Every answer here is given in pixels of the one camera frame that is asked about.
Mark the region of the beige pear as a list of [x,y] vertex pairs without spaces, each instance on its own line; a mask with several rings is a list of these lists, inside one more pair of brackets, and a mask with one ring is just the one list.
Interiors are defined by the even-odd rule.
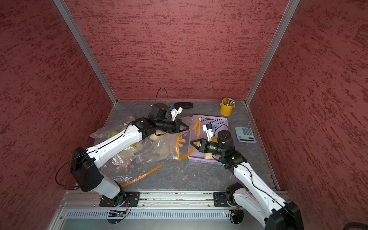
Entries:
[[161,135],[165,134],[165,132],[157,130],[154,134],[150,135],[150,139],[152,141],[157,141]]
[[205,153],[204,159],[206,160],[215,160],[211,153]]

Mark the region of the clear zip-top bag orange seal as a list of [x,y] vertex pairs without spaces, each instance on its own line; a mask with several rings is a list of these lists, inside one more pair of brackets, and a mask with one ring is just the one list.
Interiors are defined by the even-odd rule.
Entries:
[[163,134],[157,141],[152,141],[150,136],[140,141],[136,153],[138,162],[154,162],[164,159],[181,161],[189,157],[194,152],[190,144],[191,137],[199,138],[201,134],[201,118],[184,117],[182,121],[189,125],[188,131]]

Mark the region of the clear bag with green fruit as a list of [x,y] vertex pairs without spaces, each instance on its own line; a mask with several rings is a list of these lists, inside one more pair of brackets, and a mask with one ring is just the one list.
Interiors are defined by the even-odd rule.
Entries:
[[[100,144],[109,139],[111,132],[118,131],[120,133],[125,131],[134,118],[134,116],[127,116],[115,121],[90,134],[90,137],[94,139],[95,145]],[[136,153],[138,152],[139,142],[126,147],[108,160],[101,168],[102,173],[111,180],[118,182],[122,187],[128,187],[159,172],[162,169],[159,161],[138,162]]]

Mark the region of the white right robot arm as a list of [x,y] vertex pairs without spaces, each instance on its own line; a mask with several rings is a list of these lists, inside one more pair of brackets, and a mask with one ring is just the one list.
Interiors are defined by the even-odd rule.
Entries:
[[219,161],[238,180],[226,190],[231,206],[240,206],[250,213],[266,230],[302,230],[301,210],[273,191],[253,170],[244,156],[236,150],[229,131],[218,133],[216,142],[192,140],[199,152],[219,157]]

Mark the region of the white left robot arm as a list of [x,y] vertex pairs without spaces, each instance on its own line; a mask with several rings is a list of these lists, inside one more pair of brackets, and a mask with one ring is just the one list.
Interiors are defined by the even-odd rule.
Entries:
[[109,199],[124,196],[123,188],[100,172],[100,168],[125,148],[144,140],[157,131],[165,134],[182,133],[189,126],[177,118],[182,107],[169,107],[155,103],[147,117],[138,118],[128,124],[125,130],[108,140],[89,147],[74,150],[70,172],[83,192],[94,191]]

